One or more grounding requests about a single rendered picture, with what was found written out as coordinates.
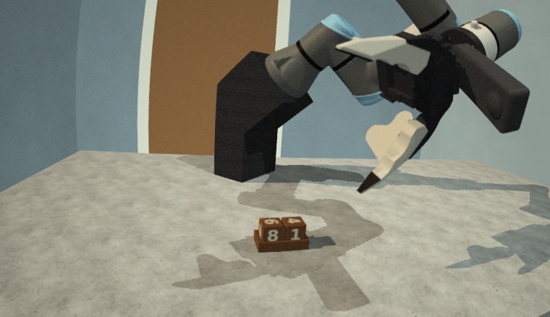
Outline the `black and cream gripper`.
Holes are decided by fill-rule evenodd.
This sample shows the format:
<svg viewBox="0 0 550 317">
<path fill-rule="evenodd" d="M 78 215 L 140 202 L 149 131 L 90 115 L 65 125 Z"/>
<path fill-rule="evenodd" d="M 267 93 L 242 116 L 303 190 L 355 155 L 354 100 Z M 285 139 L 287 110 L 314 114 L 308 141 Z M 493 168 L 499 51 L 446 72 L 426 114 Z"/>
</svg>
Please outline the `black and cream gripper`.
<svg viewBox="0 0 550 317">
<path fill-rule="evenodd" d="M 452 47 L 463 43 L 486 56 L 480 39 L 461 27 L 442 34 L 431 31 L 426 36 L 402 31 L 374 38 L 353 37 L 336 46 L 337 51 L 376 60 L 380 96 L 422 113 L 414 119 L 410 112 L 401 111 L 390 124 L 374 125 L 367 131 L 365 139 L 380 164 L 359 186 L 360 194 L 411 159 L 432 136 L 460 90 L 461 64 Z"/>
</svg>

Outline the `brown cube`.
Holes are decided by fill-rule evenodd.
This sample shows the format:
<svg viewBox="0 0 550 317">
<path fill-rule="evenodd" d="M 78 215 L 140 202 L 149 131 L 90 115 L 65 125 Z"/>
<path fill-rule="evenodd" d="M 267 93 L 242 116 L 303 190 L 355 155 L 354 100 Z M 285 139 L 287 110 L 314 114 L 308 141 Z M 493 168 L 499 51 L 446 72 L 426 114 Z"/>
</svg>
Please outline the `brown cube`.
<svg viewBox="0 0 550 317">
<path fill-rule="evenodd" d="M 279 217 L 259 218 L 258 235 L 261 242 L 283 241 L 284 225 Z"/>
<path fill-rule="evenodd" d="M 304 240 L 306 223 L 300 216 L 282 217 L 284 225 L 283 241 L 286 240 Z"/>
</svg>

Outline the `brown wooden tray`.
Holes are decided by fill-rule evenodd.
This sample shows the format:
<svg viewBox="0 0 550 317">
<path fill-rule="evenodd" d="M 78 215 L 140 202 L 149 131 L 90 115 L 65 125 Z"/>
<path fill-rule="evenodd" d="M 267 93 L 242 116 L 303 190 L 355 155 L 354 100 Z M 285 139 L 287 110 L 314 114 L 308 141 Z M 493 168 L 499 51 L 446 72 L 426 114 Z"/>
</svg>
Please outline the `brown wooden tray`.
<svg viewBox="0 0 550 317">
<path fill-rule="evenodd" d="M 308 250 L 310 243 L 307 235 L 304 240 L 261 242 L 258 229 L 254 229 L 254 241 L 259 253 Z"/>
</svg>

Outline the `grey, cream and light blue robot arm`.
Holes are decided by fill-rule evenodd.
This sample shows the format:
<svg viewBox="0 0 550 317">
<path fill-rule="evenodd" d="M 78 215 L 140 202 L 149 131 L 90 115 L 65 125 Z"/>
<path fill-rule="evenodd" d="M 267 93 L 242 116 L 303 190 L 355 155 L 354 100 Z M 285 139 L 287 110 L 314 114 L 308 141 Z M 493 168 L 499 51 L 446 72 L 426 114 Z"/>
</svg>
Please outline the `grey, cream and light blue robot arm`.
<svg viewBox="0 0 550 317">
<path fill-rule="evenodd" d="M 461 27 L 480 39 L 486 56 L 468 43 L 452 47 L 461 64 L 460 89 L 500 133 L 519 130 L 530 90 L 495 63 L 520 41 L 522 26 L 518 18 L 498 9 L 462 25 L 446 0 L 396 1 L 413 22 L 404 30 L 407 33 L 442 34 Z M 360 104 L 373 105 L 384 99 L 380 97 L 376 60 L 369 62 L 335 50 L 353 37 L 361 38 L 346 20 L 331 14 L 295 44 L 267 56 L 266 70 L 285 93 L 300 98 L 318 74 L 330 66 Z"/>
</svg>

